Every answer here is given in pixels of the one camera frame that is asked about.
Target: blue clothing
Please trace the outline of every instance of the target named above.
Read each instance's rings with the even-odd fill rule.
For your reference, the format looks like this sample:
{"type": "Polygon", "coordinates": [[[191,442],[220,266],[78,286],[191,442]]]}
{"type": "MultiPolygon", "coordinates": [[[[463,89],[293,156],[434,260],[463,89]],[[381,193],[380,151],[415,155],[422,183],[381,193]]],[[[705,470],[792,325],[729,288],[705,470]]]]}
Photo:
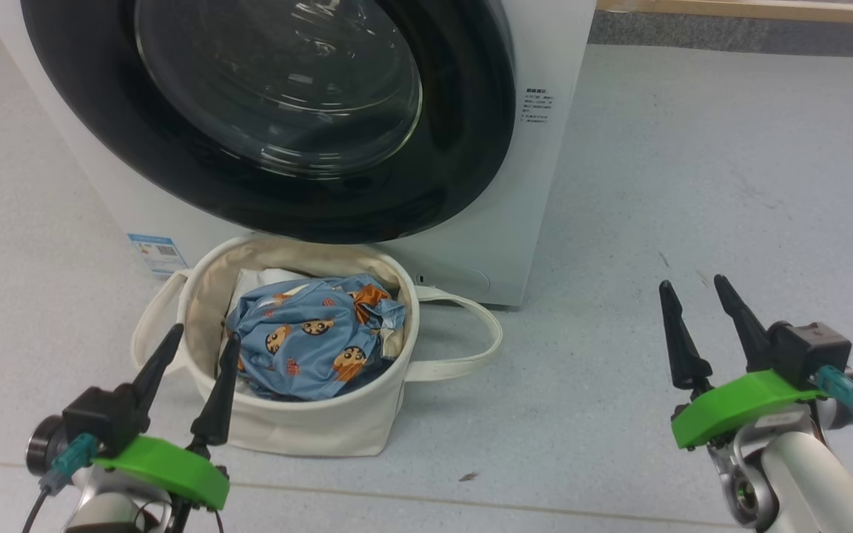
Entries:
{"type": "Polygon", "coordinates": [[[380,332],[400,330],[405,317],[403,304],[360,274],[257,288],[240,298],[226,327],[241,338],[240,376],[255,394],[321,400],[383,374],[392,361],[382,357],[380,332]]]}

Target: wooden baseboard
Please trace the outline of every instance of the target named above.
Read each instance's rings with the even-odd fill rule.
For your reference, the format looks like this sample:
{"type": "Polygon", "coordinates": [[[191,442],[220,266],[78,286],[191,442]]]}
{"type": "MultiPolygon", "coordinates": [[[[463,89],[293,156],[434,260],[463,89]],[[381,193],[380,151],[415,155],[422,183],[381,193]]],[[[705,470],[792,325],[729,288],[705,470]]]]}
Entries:
{"type": "Polygon", "coordinates": [[[598,10],[853,24],[853,4],[797,0],[598,0],[598,10]]]}

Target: blue cable connector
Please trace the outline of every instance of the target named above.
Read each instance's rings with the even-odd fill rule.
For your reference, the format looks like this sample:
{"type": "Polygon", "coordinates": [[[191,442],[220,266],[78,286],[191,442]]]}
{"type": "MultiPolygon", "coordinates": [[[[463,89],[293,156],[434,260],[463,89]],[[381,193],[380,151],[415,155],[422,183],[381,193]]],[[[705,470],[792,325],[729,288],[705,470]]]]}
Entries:
{"type": "Polygon", "coordinates": [[[81,433],[71,441],[64,452],[55,457],[51,462],[51,469],[41,476],[38,486],[51,496],[58,494],[68,483],[71,483],[71,476],[75,472],[90,466],[97,456],[98,439],[90,433],[81,433]]]}
{"type": "Polygon", "coordinates": [[[853,379],[832,365],[825,365],[815,375],[815,385],[829,397],[835,398],[853,415],[853,379]]]}

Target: warning label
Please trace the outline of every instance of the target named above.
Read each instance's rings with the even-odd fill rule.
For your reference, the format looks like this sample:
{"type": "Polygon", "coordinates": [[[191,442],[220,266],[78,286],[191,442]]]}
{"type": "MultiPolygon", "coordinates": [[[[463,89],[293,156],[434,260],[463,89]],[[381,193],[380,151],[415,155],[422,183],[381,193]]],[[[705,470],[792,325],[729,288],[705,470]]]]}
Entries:
{"type": "Polygon", "coordinates": [[[548,90],[532,87],[526,88],[518,119],[523,122],[547,124],[549,116],[552,114],[552,106],[554,105],[555,97],[549,95],[548,90]]]}

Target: white fabric handle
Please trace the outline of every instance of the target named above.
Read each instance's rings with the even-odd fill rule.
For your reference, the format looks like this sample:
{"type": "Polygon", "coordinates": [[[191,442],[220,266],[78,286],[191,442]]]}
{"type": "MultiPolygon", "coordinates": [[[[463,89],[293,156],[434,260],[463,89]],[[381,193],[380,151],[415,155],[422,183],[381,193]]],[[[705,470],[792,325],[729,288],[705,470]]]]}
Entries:
{"type": "Polygon", "coordinates": [[[460,304],[467,311],[472,312],[487,328],[492,335],[492,346],[487,351],[471,355],[468,358],[458,358],[447,361],[413,361],[407,367],[406,381],[444,381],[444,379],[461,378],[472,374],[478,369],[492,362],[492,355],[498,351],[502,344],[502,325],[495,320],[495,316],[480,304],[461,296],[449,294],[435,287],[417,286],[417,299],[420,301],[446,300],[460,304]]]}
{"type": "MultiPolygon", "coordinates": [[[[150,341],[149,336],[159,328],[160,318],[164,311],[170,306],[176,295],[180,293],[180,289],[186,284],[187,279],[190,279],[192,270],[177,270],[170,276],[156,296],[150,301],[149,306],[143,311],[140,316],[140,321],[136,323],[136,328],[133,330],[131,337],[131,360],[136,368],[141,369],[146,364],[147,358],[150,357],[151,346],[147,343],[150,341]]],[[[180,353],[182,350],[177,350],[173,362],[167,366],[167,370],[163,371],[163,375],[172,374],[176,370],[183,368],[186,361],[183,361],[180,353]]]]}

